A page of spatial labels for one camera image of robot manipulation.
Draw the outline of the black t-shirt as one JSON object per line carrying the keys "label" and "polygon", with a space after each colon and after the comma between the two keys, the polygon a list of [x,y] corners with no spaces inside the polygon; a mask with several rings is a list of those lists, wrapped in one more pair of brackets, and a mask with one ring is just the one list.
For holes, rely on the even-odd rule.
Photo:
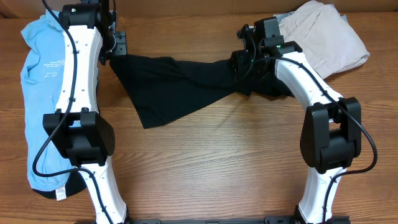
{"label": "black t-shirt", "polygon": [[228,60],[213,63],[122,55],[110,61],[143,128],[154,128],[200,110],[234,92],[278,97],[292,92],[272,73],[236,76]]}

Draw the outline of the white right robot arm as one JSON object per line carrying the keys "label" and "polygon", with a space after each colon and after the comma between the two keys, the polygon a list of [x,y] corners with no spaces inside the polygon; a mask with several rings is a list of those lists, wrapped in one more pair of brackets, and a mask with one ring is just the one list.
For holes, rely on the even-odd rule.
{"label": "white right robot arm", "polygon": [[338,184],[361,152],[361,105],[330,88],[307,62],[295,42],[272,47],[245,47],[234,51],[231,68],[239,81],[267,77],[284,86],[305,112],[301,155],[308,165],[302,199],[294,214],[268,216],[265,223],[350,223],[334,216],[332,205]]}

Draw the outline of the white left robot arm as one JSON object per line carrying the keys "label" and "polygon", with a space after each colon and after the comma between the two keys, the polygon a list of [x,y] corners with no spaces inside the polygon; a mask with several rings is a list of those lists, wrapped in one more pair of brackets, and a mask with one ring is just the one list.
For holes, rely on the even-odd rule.
{"label": "white left robot arm", "polygon": [[53,143],[70,161],[69,173],[82,176],[90,193],[95,223],[129,223],[129,211],[121,198],[112,168],[115,150],[113,127],[100,115],[96,90],[98,65],[124,55],[126,36],[116,32],[115,1],[81,1],[63,6],[55,20],[63,29],[65,64],[62,92],[55,112],[45,114],[48,139],[39,149],[32,169],[45,147]]}

